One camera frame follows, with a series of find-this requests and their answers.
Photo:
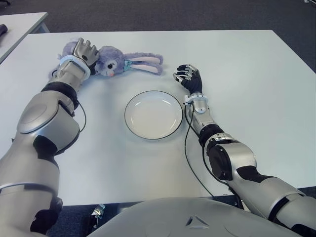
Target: empty plate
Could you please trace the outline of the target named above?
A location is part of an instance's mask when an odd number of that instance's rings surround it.
[[[132,98],[125,109],[125,122],[137,136],[159,139],[173,133],[182,121],[182,108],[162,91],[146,91]]]

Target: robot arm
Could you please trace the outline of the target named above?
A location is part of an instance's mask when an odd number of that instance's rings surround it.
[[[191,94],[190,98],[186,96],[186,104],[194,104],[189,115],[193,113],[193,128],[209,157],[212,173],[226,181],[252,213],[302,236],[315,233],[316,199],[276,177],[261,175],[253,152],[225,133],[211,117],[199,71],[192,65],[181,65],[177,70],[173,76]]]
[[[79,136],[73,118],[77,92],[98,57],[95,46],[79,39],[73,55],[61,60],[58,72],[23,111],[0,160],[0,236],[42,236],[56,222],[61,200],[54,156]]]

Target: purple plush bunny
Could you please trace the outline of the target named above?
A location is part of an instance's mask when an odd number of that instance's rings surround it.
[[[62,54],[58,55],[58,59],[64,56],[71,55],[77,41],[69,42],[65,45]],[[147,71],[156,75],[161,75],[163,57],[152,53],[129,53],[123,54],[117,48],[112,46],[103,46],[99,49],[100,58],[96,62],[96,75],[112,77],[123,73],[131,68]],[[53,76],[56,68],[50,72],[50,77]]]

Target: floor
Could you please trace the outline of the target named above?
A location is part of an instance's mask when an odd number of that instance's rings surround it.
[[[48,12],[51,32],[273,30],[316,72],[316,8],[303,0],[11,0],[0,15]],[[316,198],[316,188],[302,189]],[[217,197],[235,205],[236,199]],[[100,225],[122,204],[108,204]],[[67,206],[50,237],[83,237],[94,230],[95,205]]]

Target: pink inner ear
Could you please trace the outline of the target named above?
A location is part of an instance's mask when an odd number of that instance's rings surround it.
[[[138,64],[132,64],[130,66],[131,68],[135,68],[135,69],[139,69],[139,70],[143,70],[143,71],[148,71],[151,73],[158,73],[158,69],[152,66],[148,66],[148,65],[138,65]]]
[[[129,61],[140,61],[140,62],[148,62],[148,63],[160,63],[160,59],[154,57],[138,57],[138,58],[130,58]]]

